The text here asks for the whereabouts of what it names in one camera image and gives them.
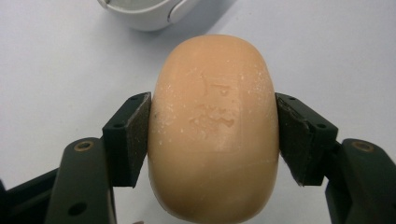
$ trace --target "tan soap bar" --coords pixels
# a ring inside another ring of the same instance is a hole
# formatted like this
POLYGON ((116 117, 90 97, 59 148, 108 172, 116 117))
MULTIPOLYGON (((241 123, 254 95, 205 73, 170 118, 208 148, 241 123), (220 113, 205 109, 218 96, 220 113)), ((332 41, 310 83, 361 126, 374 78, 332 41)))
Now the tan soap bar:
POLYGON ((149 119, 149 178, 162 207, 191 222, 247 220, 267 203, 277 160, 276 100, 260 53, 228 35, 176 47, 149 119))

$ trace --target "white table surface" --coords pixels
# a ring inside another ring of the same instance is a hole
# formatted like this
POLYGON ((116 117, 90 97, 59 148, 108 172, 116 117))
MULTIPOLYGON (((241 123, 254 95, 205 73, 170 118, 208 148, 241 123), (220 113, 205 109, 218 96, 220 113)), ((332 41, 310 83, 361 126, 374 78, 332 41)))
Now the white table surface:
MULTIPOLYGON (((203 0, 180 23, 142 33, 95 0, 5 0, 0 8, 0 178, 7 189, 56 168, 130 96, 154 91, 169 52, 196 35, 236 35, 264 56, 275 89, 396 161, 396 2, 203 0)), ((247 223, 330 223, 322 187, 298 187, 279 160, 274 193, 247 223)), ((118 221, 185 223, 157 203, 145 164, 115 189, 118 221)))

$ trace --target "white object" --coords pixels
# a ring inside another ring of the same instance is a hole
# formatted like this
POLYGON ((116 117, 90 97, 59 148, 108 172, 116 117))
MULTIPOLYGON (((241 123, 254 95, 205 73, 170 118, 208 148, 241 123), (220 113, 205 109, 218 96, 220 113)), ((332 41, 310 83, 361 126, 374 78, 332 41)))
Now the white object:
POLYGON ((128 26, 141 31, 155 31, 180 21, 199 0, 98 0, 98 2, 128 26))

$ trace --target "soap bar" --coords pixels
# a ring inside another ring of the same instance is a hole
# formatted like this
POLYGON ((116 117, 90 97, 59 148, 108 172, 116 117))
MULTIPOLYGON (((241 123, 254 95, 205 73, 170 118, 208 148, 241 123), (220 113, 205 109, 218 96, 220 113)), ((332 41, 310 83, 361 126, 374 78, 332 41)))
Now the soap bar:
POLYGON ((260 53, 203 35, 166 59, 149 118, 148 172, 161 206, 197 223, 236 223, 267 203, 278 161, 276 100, 260 53))

